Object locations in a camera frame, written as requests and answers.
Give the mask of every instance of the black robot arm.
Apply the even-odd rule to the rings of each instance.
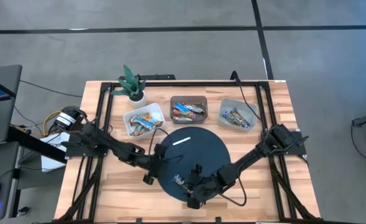
[[[261,158],[285,151],[294,145],[300,146],[306,139],[307,137],[294,138],[283,124],[278,124],[265,133],[262,142],[253,150],[235,163],[223,166],[210,177],[201,176],[201,166],[197,164],[185,181],[188,190],[187,206],[199,209],[213,195],[223,194],[234,186],[240,173]]]
[[[130,166],[138,166],[148,170],[149,173],[143,178],[146,184],[153,184],[154,178],[158,176],[165,164],[165,146],[156,144],[154,154],[150,156],[145,155],[145,149],[142,147],[130,142],[118,141],[108,133],[97,128],[93,122],[88,121],[86,113],[75,106],[64,108],[57,117],[55,126],[61,131],[80,137],[80,142],[63,142],[63,145],[66,147],[78,144],[79,146],[95,149],[103,146],[110,149],[120,161]]]

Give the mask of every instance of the wrapped snack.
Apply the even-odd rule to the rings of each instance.
[[[143,133],[144,133],[144,128],[143,128],[143,126],[138,125],[138,126],[136,126],[136,127],[135,127],[135,129],[134,129],[134,131],[133,131],[132,135],[133,135],[133,136],[140,136],[140,135],[142,135]]]
[[[194,112],[188,110],[188,112],[181,112],[180,110],[178,109],[173,109],[173,116],[176,116],[176,117],[184,117],[184,118],[190,118],[190,119],[194,119],[195,118],[195,114]]]
[[[144,121],[147,121],[153,125],[157,126],[161,126],[163,124],[162,121],[159,121],[157,119],[153,119],[152,115],[150,113],[146,113],[144,116],[140,117],[141,119],[143,119]]]
[[[141,124],[144,128],[147,128],[149,130],[153,130],[154,128],[156,128],[156,126],[152,123],[149,123],[148,121],[143,120],[142,118],[138,118],[136,115],[134,115],[132,117],[132,119],[130,119],[130,123],[138,123]]]
[[[178,109],[181,112],[191,112],[188,108],[186,108],[181,103],[176,103],[175,108]]]
[[[234,108],[230,111],[230,114],[232,114],[242,125],[243,128],[248,128],[250,127],[249,122],[247,122],[247,120],[245,120],[245,118],[240,115],[237,111],[237,108]]]
[[[173,177],[173,181],[176,182],[176,184],[178,185],[183,185],[184,184],[184,178],[178,174],[176,174],[174,177]]]
[[[198,105],[192,105],[192,104],[185,103],[184,107],[188,108],[190,111],[194,111],[195,113],[202,113],[203,112],[203,109],[200,108]]]
[[[173,119],[175,119],[176,121],[192,121],[191,118],[179,117],[179,116],[173,116]]]
[[[231,124],[235,125],[235,126],[241,126],[241,123],[234,117],[234,115],[230,114],[230,112],[228,111],[224,111],[222,113],[222,116],[228,120],[228,122],[230,122]]]

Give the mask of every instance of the gray concrete floor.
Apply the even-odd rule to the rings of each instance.
[[[366,1],[258,0],[264,26],[366,25]],[[246,0],[0,0],[0,29],[253,26]],[[304,135],[323,218],[366,223],[366,160],[350,122],[366,114],[366,30],[267,31],[275,79],[287,80]],[[0,35],[0,66],[23,65],[22,79],[80,95],[87,80],[115,80],[127,64],[139,74],[178,79],[265,79],[256,31]],[[21,83],[16,106],[41,122],[80,99]],[[27,124],[17,113],[13,123]],[[354,130],[366,154],[366,126]],[[26,217],[48,222],[60,183],[25,190]]]

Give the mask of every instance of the wooden tabletop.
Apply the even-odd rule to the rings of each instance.
[[[297,129],[286,82],[269,82],[278,123],[283,123],[292,130]],[[89,120],[94,118],[96,112],[100,86],[100,81],[86,82],[81,109],[88,114]],[[248,103],[257,104],[255,88],[251,86],[243,86],[242,88]],[[259,120],[257,120],[254,129],[248,133],[223,128],[217,124],[217,115],[223,98],[243,101],[241,92],[236,86],[147,87],[145,94],[148,99],[147,104],[158,103],[160,105],[166,119],[164,129],[168,133],[188,126],[172,123],[169,117],[170,98],[172,96],[205,96],[208,99],[208,118],[204,124],[190,126],[200,126],[216,133],[226,144],[232,162],[238,160],[260,142],[262,125]],[[270,127],[267,101],[263,90],[262,96],[268,127]],[[105,101],[102,117],[104,117],[106,105]],[[110,125],[113,126],[111,136],[120,141],[133,142],[148,149],[149,139],[133,140],[125,129],[123,114],[132,110],[134,108],[128,104],[128,97],[114,96],[110,120]],[[155,137],[154,143],[160,142],[164,137],[164,135]],[[285,157],[292,190],[313,215],[319,216],[307,165],[297,156]],[[62,216],[71,205],[80,160],[81,158],[78,157],[70,159],[66,165],[55,218]],[[268,159],[261,159],[243,171],[241,179],[248,196],[247,204],[244,207],[238,207],[222,197],[216,196],[207,201],[207,204],[199,210],[187,208],[186,203],[166,194],[157,181],[154,181],[153,185],[143,183],[142,179],[146,173],[145,170],[138,167],[131,167],[120,162],[117,157],[109,153],[104,159],[94,222],[135,222],[136,218],[143,218],[143,222],[214,222],[215,217],[221,217],[224,222],[278,220]],[[225,195],[238,202],[243,201],[243,193],[239,184],[233,186]],[[288,217],[286,196],[282,189],[281,195],[285,216]],[[84,217],[88,216],[89,203],[90,200],[86,200]]]

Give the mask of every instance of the gray plastic bin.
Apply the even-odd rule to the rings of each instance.
[[[256,112],[258,111],[257,105],[249,103],[249,106]],[[228,122],[223,116],[222,113],[227,110],[231,111],[232,109],[237,108],[237,111],[240,115],[242,115],[250,124],[249,128],[242,128],[235,126]],[[246,103],[243,101],[237,101],[232,99],[224,98],[221,100],[220,110],[219,110],[219,120],[218,124],[223,127],[232,128],[239,131],[250,131],[256,125],[256,115],[247,107]]]
[[[203,109],[203,114],[197,114],[192,121],[177,121],[173,119],[173,108],[176,103],[191,103],[200,105]],[[170,118],[175,124],[203,124],[208,117],[208,101],[205,96],[173,96],[170,98]]]

